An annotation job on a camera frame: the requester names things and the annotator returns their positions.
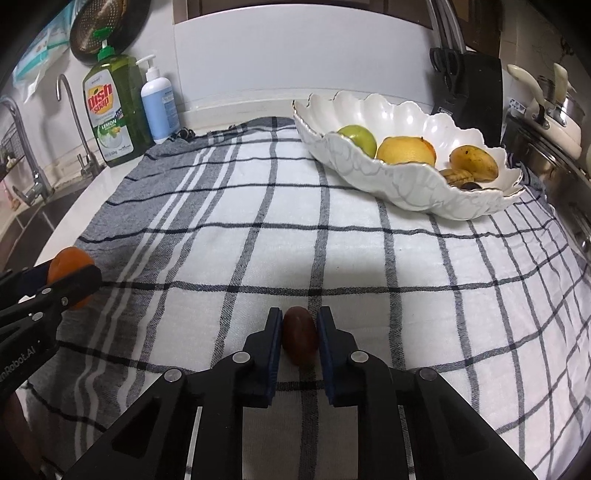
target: blue label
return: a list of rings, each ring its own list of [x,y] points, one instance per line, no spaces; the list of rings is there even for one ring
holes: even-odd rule
[[[154,140],[166,139],[181,128],[171,87],[142,97],[142,101]]]

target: strainer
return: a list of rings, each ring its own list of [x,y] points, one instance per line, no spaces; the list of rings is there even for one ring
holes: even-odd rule
[[[123,52],[139,34],[150,10],[150,0],[88,0],[70,30],[70,48],[82,63],[96,63],[101,42],[95,30],[110,27],[109,45]]]

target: stainless steel sink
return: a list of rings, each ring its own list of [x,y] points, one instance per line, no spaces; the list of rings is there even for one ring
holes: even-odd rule
[[[0,240],[0,271],[34,266],[56,226],[91,181],[82,180],[56,190],[47,202],[19,214]]]

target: faucet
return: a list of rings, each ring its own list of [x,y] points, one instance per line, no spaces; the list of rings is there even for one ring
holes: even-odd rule
[[[96,159],[94,153],[90,151],[88,147],[88,143],[86,142],[86,138],[84,137],[84,133],[82,133],[82,127],[80,126],[80,119],[78,118],[78,113],[76,112],[76,105],[74,105],[74,99],[72,98],[72,89],[70,88],[70,82],[63,73],[60,73],[57,76],[56,80],[56,97],[57,101],[61,102],[61,84],[64,84],[66,88],[66,94],[68,95],[68,101],[70,102],[70,108],[72,109],[72,115],[74,116],[74,123],[76,123],[76,128],[78,130],[78,135],[80,136],[80,140],[82,141],[82,145],[84,146],[84,150],[86,152],[86,164],[82,160],[82,155],[78,154],[78,162],[80,162],[80,173],[84,178],[92,176],[96,178],[96,176],[101,172],[104,166],[99,165],[98,160]]]
[[[17,104],[8,95],[0,96],[0,103],[8,108],[8,111],[12,115],[18,136],[21,139],[22,151],[27,158],[27,162],[29,163],[29,167],[33,174],[33,186],[29,190],[26,192],[21,192],[14,185],[12,186],[12,189],[14,190],[14,193],[16,193],[17,196],[28,206],[31,206],[35,202],[35,199],[39,196],[41,196],[44,200],[47,200],[53,194],[54,190],[47,180],[45,172],[39,166],[39,163],[37,163],[37,159],[33,154]]]

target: plaid towel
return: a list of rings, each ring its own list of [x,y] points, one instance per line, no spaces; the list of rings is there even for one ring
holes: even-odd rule
[[[153,147],[77,245],[104,288],[27,387],[62,469],[170,366],[210,368],[273,306],[328,305],[360,348],[433,366],[539,478],[591,431],[587,266],[535,190],[470,222],[405,212],[263,118]],[[245,412],[243,477],[356,478],[356,410],[328,405],[319,366],[282,355],[278,377],[272,407]]]

